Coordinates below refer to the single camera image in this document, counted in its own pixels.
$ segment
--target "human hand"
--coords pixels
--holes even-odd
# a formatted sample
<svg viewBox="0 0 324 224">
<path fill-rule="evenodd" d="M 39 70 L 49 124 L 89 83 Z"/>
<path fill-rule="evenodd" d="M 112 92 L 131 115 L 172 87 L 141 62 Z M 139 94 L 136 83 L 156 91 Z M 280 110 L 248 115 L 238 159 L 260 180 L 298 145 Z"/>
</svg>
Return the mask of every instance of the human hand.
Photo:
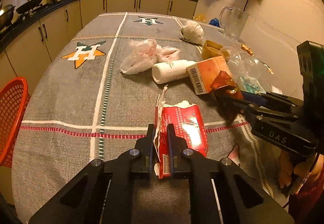
<svg viewBox="0 0 324 224">
<path fill-rule="evenodd" d="M 283 188 L 285 185 L 289 186 L 291 184 L 293 173 L 302 178 L 306 177 L 314 162 L 315 156 L 316 154 L 308 158 L 305 162 L 301 162 L 294 167 L 290 161 L 289 153 L 287 151 L 281 150 L 279 156 L 279 175 L 278 175 L 280 188 Z M 323 167 L 323 161 L 324 161 L 323 155 L 320 155 L 312 172 L 310 173 L 307 181 L 305 182 L 306 184 L 312 183 L 317 180 Z"/>
</svg>

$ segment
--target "person's arm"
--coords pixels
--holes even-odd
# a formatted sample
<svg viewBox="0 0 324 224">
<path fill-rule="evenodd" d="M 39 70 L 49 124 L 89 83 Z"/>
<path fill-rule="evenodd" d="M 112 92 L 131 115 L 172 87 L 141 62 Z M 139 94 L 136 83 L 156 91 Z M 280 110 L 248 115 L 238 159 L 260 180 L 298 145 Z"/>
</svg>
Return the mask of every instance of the person's arm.
<svg viewBox="0 0 324 224">
<path fill-rule="evenodd" d="M 297 164 L 295 167 L 290 162 L 286 151 L 281 151 L 279 156 L 279 176 L 278 181 L 281 188 L 291 183 L 292 173 L 304 177 L 310 169 L 312 162 L 309 161 Z M 310 212 L 312 207 L 323 192 L 324 168 L 323 156 L 320 155 L 310 176 L 299 190 L 298 194 L 289 196 L 289 214 L 293 217 L 296 224 L 300 224 Z"/>
</svg>

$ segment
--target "barcode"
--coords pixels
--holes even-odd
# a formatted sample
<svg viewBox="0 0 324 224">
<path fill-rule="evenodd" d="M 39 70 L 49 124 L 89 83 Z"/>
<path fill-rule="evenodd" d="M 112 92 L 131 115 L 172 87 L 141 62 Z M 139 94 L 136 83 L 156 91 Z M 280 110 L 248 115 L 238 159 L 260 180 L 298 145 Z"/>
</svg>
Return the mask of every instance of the barcode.
<svg viewBox="0 0 324 224">
<path fill-rule="evenodd" d="M 191 69 L 190 72 L 191 72 L 191 75 L 192 75 L 193 82 L 195 82 L 194 86 L 197 88 L 198 93 L 203 93 L 204 91 L 203 91 L 203 88 L 201 86 L 201 83 L 200 83 L 200 80 L 199 80 L 196 69 Z"/>
<path fill-rule="evenodd" d="M 170 174 L 170 166 L 169 166 L 169 156 L 166 154 L 162 154 L 163 158 L 163 174 Z"/>
</svg>

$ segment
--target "table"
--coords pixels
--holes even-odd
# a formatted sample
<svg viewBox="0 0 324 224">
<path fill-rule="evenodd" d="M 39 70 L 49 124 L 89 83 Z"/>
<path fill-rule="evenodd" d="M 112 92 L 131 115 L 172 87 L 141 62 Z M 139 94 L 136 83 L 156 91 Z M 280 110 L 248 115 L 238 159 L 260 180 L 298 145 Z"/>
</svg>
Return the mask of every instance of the table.
<svg viewBox="0 0 324 224">
<path fill-rule="evenodd" d="M 200 61 L 201 47 L 179 39 L 186 21 L 154 14 L 101 14 L 53 61 L 28 104 L 14 150 L 13 195 L 23 223 L 90 160 L 115 159 L 145 136 L 164 85 L 154 83 L 151 70 L 128 76 L 119 65 L 131 52 L 130 40 L 147 38 L 180 48 L 181 59 Z M 216 27 L 201 26 L 205 39 L 232 45 Z M 208 94 L 196 96 L 189 78 L 169 83 L 165 98 L 168 104 L 187 100 L 200 107 L 208 158 L 219 160 L 238 143 L 241 168 L 277 201 L 283 199 L 273 148 L 254 137 L 242 117 L 226 127 L 215 101 Z M 187 180 L 135 182 L 133 223 L 190 223 L 189 208 Z"/>
</svg>

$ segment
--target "red cardboard packaging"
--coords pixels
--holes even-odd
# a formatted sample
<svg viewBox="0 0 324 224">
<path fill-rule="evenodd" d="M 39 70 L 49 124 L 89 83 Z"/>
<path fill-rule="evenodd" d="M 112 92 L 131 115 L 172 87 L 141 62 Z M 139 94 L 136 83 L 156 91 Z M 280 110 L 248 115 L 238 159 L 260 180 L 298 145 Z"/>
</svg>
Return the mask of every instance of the red cardboard packaging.
<svg viewBox="0 0 324 224">
<path fill-rule="evenodd" d="M 169 123 L 174 125 L 176 136 L 187 141 L 188 148 L 200 152 L 205 157 L 208 152 L 207 135 L 198 105 L 189 104 L 188 101 L 178 103 L 176 106 L 164 104 L 161 124 L 160 127 L 157 126 L 157 129 L 159 128 L 158 141 L 155 141 L 160 161 L 155 165 L 155 172 L 160 179 L 171 175 L 166 134 L 166 127 Z"/>
</svg>

